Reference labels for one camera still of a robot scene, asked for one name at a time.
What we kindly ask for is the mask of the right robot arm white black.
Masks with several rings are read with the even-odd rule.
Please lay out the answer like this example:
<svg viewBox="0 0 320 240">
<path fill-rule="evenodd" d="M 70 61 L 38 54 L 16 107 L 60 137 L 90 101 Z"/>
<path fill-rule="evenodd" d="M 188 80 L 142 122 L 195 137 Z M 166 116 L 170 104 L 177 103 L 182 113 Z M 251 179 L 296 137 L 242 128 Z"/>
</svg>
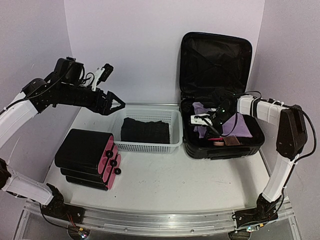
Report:
<svg viewBox="0 0 320 240">
<path fill-rule="evenodd" d="M 244 94 L 226 99 L 218 107 L 200 114 L 198 119 L 215 134 L 227 136 L 232 131 L 224 132 L 223 125 L 238 115 L 249 116 L 277 127 L 276 162 L 261 194 L 267 202 L 275 202 L 282 195 L 294 166 L 303 159 L 302 151 L 308 140 L 306 113 L 297 104 L 287 105 L 275 99 Z"/>
</svg>

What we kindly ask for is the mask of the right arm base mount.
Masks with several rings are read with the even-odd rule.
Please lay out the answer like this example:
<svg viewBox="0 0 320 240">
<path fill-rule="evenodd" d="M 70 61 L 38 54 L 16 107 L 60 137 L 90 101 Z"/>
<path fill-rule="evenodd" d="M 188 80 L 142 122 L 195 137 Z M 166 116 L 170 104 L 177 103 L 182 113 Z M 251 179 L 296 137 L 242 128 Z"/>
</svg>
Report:
<svg viewBox="0 0 320 240">
<path fill-rule="evenodd" d="M 275 201 L 269 202 L 261 193 L 256 201 L 256 207 L 243 210 L 237 210 L 232 219 L 235 220 L 236 228 L 243 229 L 260 224 L 266 224 L 278 218 L 279 207 L 278 202 L 281 201 L 280 207 L 283 204 L 283 196 L 280 195 Z"/>
</svg>

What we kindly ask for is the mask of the white perforated plastic basket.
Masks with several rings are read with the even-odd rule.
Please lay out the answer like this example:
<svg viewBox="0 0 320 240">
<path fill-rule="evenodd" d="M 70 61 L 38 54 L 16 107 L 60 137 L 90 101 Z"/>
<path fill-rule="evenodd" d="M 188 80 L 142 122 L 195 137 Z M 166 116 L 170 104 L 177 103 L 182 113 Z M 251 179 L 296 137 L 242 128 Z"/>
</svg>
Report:
<svg viewBox="0 0 320 240">
<path fill-rule="evenodd" d="M 183 141 L 182 116 L 174 109 L 126 108 L 109 127 L 121 151 L 171 154 Z"/>
</svg>

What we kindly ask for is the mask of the black ribbed hard suitcase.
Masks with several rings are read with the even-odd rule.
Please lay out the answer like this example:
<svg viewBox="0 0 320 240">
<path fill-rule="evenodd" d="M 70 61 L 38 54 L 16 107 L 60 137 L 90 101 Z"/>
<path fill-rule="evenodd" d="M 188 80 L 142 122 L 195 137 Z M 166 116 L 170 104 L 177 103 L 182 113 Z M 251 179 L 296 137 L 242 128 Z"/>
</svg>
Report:
<svg viewBox="0 0 320 240">
<path fill-rule="evenodd" d="M 193 159 L 231 159 L 254 155 L 265 142 L 256 119 L 233 115 L 223 134 L 234 135 L 239 145 L 215 146 L 210 127 L 191 124 L 191 116 L 216 109 L 224 100 L 246 91 L 252 44 L 244 38 L 188 32 L 180 45 L 179 88 L 185 152 Z"/>
</svg>

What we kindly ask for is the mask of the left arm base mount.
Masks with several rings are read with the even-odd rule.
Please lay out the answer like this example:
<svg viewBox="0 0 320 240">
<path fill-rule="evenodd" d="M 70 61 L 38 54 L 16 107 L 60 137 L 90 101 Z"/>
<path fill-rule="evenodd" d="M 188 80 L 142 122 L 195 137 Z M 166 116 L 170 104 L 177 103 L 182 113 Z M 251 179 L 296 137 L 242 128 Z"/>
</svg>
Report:
<svg viewBox="0 0 320 240">
<path fill-rule="evenodd" d="M 52 184 L 46 184 L 52 193 L 52 200 L 48 205 L 42 205 L 40 212 L 45 216 L 59 220 L 69 221 L 74 224 L 80 224 L 83 221 L 85 209 L 80 206 L 65 203 L 61 192 Z"/>
</svg>

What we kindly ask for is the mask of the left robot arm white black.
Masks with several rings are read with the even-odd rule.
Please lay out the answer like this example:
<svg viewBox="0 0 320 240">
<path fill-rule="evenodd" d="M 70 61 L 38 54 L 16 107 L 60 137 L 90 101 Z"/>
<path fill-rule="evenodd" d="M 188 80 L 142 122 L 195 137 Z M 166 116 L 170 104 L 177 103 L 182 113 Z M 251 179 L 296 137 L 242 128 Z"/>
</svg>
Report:
<svg viewBox="0 0 320 240">
<path fill-rule="evenodd" d="M 0 156 L 6 160 L 9 169 L 17 172 L 19 177 L 39 185 L 46 182 L 56 185 L 68 202 L 73 197 L 72 188 L 75 185 L 67 183 L 55 167 L 54 156 L 73 127 L 78 113 L 99 121 L 111 121 L 120 112 L 102 116 L 77 106 L 49 106 L 24 124 L 0 150 Z"/>
</svg>

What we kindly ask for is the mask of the black pink small suitcase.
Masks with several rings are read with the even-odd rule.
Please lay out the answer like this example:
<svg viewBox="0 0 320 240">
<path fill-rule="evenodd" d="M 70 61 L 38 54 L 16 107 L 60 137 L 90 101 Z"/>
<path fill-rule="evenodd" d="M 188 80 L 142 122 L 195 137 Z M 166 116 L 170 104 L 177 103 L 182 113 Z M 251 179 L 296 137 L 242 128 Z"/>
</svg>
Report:
<svg viewBox="0 0 320 240">
<path fill-rule="evenodd" d="M 109 132 L 71 129 L 54 157 L 69 183 L 108 191 L 113 187 L 122 157 Z"/>
</svg>

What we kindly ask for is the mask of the purple shirt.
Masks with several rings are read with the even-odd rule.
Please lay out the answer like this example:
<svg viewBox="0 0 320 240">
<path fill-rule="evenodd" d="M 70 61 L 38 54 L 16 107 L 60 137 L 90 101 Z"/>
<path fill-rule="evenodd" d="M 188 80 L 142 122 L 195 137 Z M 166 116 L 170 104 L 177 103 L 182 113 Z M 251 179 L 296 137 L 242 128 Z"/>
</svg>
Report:
<svg viewBox="0 0 320 240">
<path fill-rule="evenodd" d="M 199 138 L 203 139 L 206 133 L 211 129 L 214 134 L 221 137 L 235 136 L 240 138 L 252 138 L 244 117 L 240 113 L 234 113 L 230 118 L 218 126 L 213 126 L 213 115 L 219 108 L 205 108 L 201 102 L 192 104 L 195 115 L 190 117 L 191 123 L 195 125 L 194 131 L 199 133 Z"/>
</svg>

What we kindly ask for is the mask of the black jeans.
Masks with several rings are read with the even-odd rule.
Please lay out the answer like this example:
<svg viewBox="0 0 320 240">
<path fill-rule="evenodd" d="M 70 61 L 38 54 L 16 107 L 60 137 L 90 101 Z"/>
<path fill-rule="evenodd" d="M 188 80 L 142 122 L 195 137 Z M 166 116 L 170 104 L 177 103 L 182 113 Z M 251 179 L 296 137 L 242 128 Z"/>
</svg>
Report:
<svg viewBox="0 0 320 240">
<path fill-rule="evenodd" d="M 142 122 L 125 118 L 120 131 L 122 142 L 170 144 L 169 124 L 162 121 Z"/>
</svg>

